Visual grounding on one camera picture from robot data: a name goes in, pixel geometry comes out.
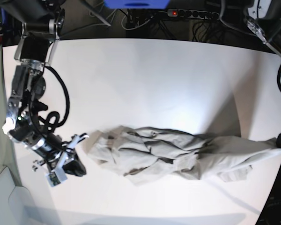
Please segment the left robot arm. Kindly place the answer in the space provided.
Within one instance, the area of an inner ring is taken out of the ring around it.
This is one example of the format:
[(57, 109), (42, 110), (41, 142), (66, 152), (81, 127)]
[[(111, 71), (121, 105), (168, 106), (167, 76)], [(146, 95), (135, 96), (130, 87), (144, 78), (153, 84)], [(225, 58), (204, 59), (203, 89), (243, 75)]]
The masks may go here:
[[(259, 13), (256, 12), (256, 17), (252, 17), (248, 14), (248, 8), (253, 6), (253, 1), (248, 0), (244, 9), (244, 23), (249, 32), (244, 31), (238, 27), (235, 27), (231, 23), (224, 20), (224, 13), (227, 7), (225, 0), (220, 1), (219, 20), (226, 27), (236, 30), (240, 33), (258, 37), (258, 39), (273, 53), (281, 58), (281, 0), (272, 0), (267, 9), (264, 17), (259, 17)], [(276, 78), (278, 89), (281, 93), (281, 64), (279, 66)]]

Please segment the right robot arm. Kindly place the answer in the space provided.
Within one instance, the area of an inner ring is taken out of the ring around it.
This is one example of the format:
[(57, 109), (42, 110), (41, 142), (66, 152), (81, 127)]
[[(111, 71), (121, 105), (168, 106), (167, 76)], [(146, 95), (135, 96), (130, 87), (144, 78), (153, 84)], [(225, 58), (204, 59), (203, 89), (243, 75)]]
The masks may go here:
[[(65, 11), (60, 0), (0, 0), (0, 7), (22, 23), (22, 34), (15, 53), (19, 65), (15, 69), (11, 94), (7, 102), (3, 132), (15, 143), (38, 154), (33, 170), (43, 168), (51, 186), (57, 186), (68, 175), (82, 177), (86, 169), (75, 147), (88, 135), (73, 135), (63, 141), (55, 129), (69, 116), (70, 98), (65, 83), (49, 62), (54, 45), (60, 39)], [(44, 71), (49, 70), (61, 85), (66, 110), (64, 117), (56, 111), (46, 118), (39, 116), (48, 106), (40, 101), (46, 88)]]

